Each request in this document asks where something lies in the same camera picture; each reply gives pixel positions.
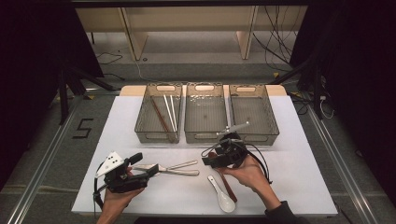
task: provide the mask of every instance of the white spoon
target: white spoon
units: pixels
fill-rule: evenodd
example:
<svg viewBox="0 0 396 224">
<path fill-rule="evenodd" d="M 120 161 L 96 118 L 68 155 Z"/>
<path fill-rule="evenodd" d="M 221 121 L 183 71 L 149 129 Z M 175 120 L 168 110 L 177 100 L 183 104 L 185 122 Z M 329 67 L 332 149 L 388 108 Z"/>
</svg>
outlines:
<svg viewBox="0 0 396 224">
<path fill-rule="evenodd" d="M 221 191 L 218 183 L 212 175 L 208 176 L 207 178 L 209 179 L 210 183 L 212 183 L 213 187 L 215 187 L 215 190 L 218 193 L 218 200 L 221 210 L 226 213 L 231 213 L 235 209 L 235 203 L 233 202 L 233 200 L 227 194 Z"/>
</svg>

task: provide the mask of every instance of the white tabletop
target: white tabletop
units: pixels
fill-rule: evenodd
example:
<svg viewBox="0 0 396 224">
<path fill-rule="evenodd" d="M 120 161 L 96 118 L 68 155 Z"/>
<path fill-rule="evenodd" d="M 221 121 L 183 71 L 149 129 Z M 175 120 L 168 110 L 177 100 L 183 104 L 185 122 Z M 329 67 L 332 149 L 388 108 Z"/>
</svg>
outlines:
<svg viewBox="0 0 396 224">
<path fill-rule="evenodd" d="M 183 132 L 178 144 L 141 144 L 134 132 L 134 126 L 142 99 L 142 96 L 116 97 L 72 212 L 93 212 L 92 193 L 96 170 L 114 150 L 124 159 L 142 152 L 143 160 L 140 164 L 159 163 L 165 167 L 198 160 L 198 164 L 182 169 L 200 171 L 198 176 L 160 174 L 152 177 L 148 187 L 131 201 L 124 213 L 145 217 L 243 217 L 264 214 L 265 206 L 257 194 L 228 175 L 226 178 L 238 202 L 231 213 L 224 213 L 220 209 L 215 189 L 207 177 L 213 175 L 222 190 L 226 190 L 219 175 L 202 162 L 201 152 L 207 146 L 187 144 Z M 332 197 L 291 99 L 289 96 L 270 96 L 270 101 L 280 135 L 272 146 L 261 147 L 261 152 L 268 164 L 270 178 L 274 181 L 272 187 L 276 195 L 281 201 L 288 201 L 291 211 L 297 216 L 335 216 L 337 211 Z M 103 183 L 103 178 L 99 178 L 98 186 Z"/>
</svg>

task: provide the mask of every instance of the spoon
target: spoon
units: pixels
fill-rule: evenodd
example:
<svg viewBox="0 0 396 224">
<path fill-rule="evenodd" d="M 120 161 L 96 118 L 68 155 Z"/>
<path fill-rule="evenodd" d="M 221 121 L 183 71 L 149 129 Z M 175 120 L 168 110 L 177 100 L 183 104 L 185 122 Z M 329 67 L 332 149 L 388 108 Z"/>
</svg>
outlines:
<svg viewBox="0 0 396 224">
<path fill-rule="evenodd" d="M 207 179 L 209 179 L 210 183 L 212 183 L 213 187 L 215 187 L 216 193 L 218 194 L 218 200 L 221 210 L 226 213 L 231 213 L 235 209 L 235 203 L 233 202 L 233 200 L 228 197 L 227 194 L 221 191 L 213 175 L 208 176 Z"/>
<path fill-rule="evenodd" d="M 215 158 L 218 156 L 218 154 L 216 154 L 216 152 L 209 152 L 209 154 L 207 156 L 209 158 Z M 213 169 L 219 173 L 221 180 L 224 183 L 224 187 L 227 189 L 228 195 L 236 203 L 238 200 L 236 199 L 235 194 L 233 194 L 233 190 L 231 189 L 230 185 L 228 184 L 227 179 L 225 178 L 224 174 L 219 170 L 219 168 L 213 168 Z"/>
</svg>

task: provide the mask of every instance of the black sleeve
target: black sleeve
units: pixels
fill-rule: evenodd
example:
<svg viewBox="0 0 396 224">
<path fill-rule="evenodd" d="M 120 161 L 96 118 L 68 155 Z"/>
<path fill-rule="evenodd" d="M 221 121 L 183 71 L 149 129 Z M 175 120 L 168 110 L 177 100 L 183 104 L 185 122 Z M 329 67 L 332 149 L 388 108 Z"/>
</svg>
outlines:
<svg viewBox="0 0 396 224">
<path fill-rule="evenodd" d="M 288 205 L 288 202 L 281 202 L 282 204 L 272 210 L 267 211 L 265 210 L 265 215 L 271 221 L 271 223 L 276 224 L 309 224 L 308 220 L 303 217 L 295 216 Z"/>
</svg>

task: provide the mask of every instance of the transparent gray bin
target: transparent gray bin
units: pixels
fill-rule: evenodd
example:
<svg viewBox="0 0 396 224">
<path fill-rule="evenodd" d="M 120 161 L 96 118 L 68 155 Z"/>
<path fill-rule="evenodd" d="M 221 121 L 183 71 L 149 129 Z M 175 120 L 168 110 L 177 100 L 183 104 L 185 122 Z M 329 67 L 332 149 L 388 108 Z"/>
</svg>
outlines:
<svg viewBox="0 0 396 224">
<path fill-rule="evenodd" d="M 180 136 L 181 83 L 149 83 L 146 87 L 134 131 L 141 143 L 178 143 Z M 168 103 L 169 112 L 163 96 Z"/>
<path fill-rule="evenodd" d="M 249 126 L 236 131 L 246 143 L 271 146 L 277 136 L 274 112 L 265 85 L 230 85 L 234 124 Z"/>
<path fill-rule="evenodd" d="M 221 83 L 189 82 L 186 93 L 184 132 L 187 143 L 217 143 L 217 133 L 227 126 Z"/>
</svg>

